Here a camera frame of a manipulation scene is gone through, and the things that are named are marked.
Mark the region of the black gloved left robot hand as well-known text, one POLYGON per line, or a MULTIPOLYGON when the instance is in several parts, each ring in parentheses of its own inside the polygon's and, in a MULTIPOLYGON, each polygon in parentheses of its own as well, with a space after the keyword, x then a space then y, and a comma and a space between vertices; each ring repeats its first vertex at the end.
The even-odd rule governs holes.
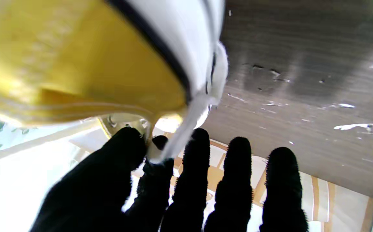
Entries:
POLYGON ((252 151, 247 138, 229 143, 214 211, 204 220, 210 138, 190 136, 183 171, 169 204, 174 160, 153 164, 141 134, 120 129, 56 183, 46 195, 32 232, 245 232, 250 220, 252 151))

